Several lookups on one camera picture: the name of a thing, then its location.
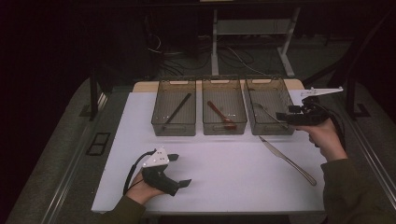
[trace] plastic bin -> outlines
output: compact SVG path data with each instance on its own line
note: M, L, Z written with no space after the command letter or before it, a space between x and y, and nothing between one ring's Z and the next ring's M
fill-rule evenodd
M162 77L151 124L157 136L194 136L196 124L194 76Z
M293 105L282 78L247 75L244 94L253 135L293 134L288 123L276 119L276 112L289 113L288 106Z
M203 76L202 88L204 134L243 134L248 119L239 76Z

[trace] metal stand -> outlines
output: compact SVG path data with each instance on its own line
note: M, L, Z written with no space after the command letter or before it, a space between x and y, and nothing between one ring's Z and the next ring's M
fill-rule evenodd
M277 48L277 52L279 54L280 60L283 63L286 74L288 77L294 77L293 69L291 68L288 56L286 53L288 52L289 44L291 38L293 36L294 27L297 23L298 15L300 13L300 8L297 7L293 11L293 15L289 20L277 20L279 23L285 23L288 26L285 27L285 31L282 32L282 29L279 29L280 32L276 32L274 34L274 30L266 29L266 27L257 27L256 25L265 25L269 24L269 27L272 27L273 20L255 20L255 21L218 21L218 11L214 10L214 18L213 18L213 37L212 37L212 75L217 76L219 74L219 61L218 61L218 35L279 35L286 34L286 40L282 47Z

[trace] white tabletop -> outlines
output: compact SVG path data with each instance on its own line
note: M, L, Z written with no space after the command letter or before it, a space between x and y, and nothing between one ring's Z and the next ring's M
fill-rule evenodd
M301 104L301 91L290 91L290 96L295 105ZM166 175L176 181L192 181L175 197L161 195L152 199L146 204L147 214L292 214L324 210L320 165L325 159L308 141L307 133L264 137L311 174L318 182L316 186L272 154L258 136L251 134L249 123L242 135L204 135L199 91L196 135L156 136L150 123L155 99L156 92L130 93L92 211L112 210L137 158L162 146L168 154L179 155L177 161L170 162Z

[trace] handle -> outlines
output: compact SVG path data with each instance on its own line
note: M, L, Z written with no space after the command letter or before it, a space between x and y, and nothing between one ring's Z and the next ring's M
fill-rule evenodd
M222 119L227 119L227 117L225 117L211 101L207 101L207 104L208 104L208 105L210 106L210 108L212 108Z
M189 100L191 96L191 93L187 93L187 95L184 97L184 99L180 102L180 104L177 106L175 111L172 113L172 115L169 117L169 119L165 122L165 124L168 124L172 121L172 119L175 117L175 115L178 113L178 111L181 109L181 107L186 104L186 102Z
M289 158L285 158L285 161L288 162L296 170L298 170L309 181L309 183L311 183L312 186L315 186L317 184L317 181L314 179L314 177L312 177L312 175L310 175L305 170L303 170L303 168L294 163L294 161L291 161Z

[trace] butter knife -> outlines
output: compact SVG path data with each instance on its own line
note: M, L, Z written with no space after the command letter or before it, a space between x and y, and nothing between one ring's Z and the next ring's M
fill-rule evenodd
M276 147L274 147L273 145L271 145L271 143L267 142L267 140L265 140L264 138L262 138L261 136L259 136L260 139L262 140L262 142L264 143L264 145L266 147L268 147L268 149L270 149L270 151L272 153L274 153L274 155L276 155L277 157L285 160L286 162L288 162L292 167L294 167L296 170L298 170L308 181L309 183L311 183L312 186L315 186L317 184L317 181L314 179L314 177L312 177L309 173L307 173L305 170L303 170L303 168L301 168L300 166L298 166L296 163L294 163L294 161L291 161L288 157L286 157L285 155L283 155L283 153L281 153Z

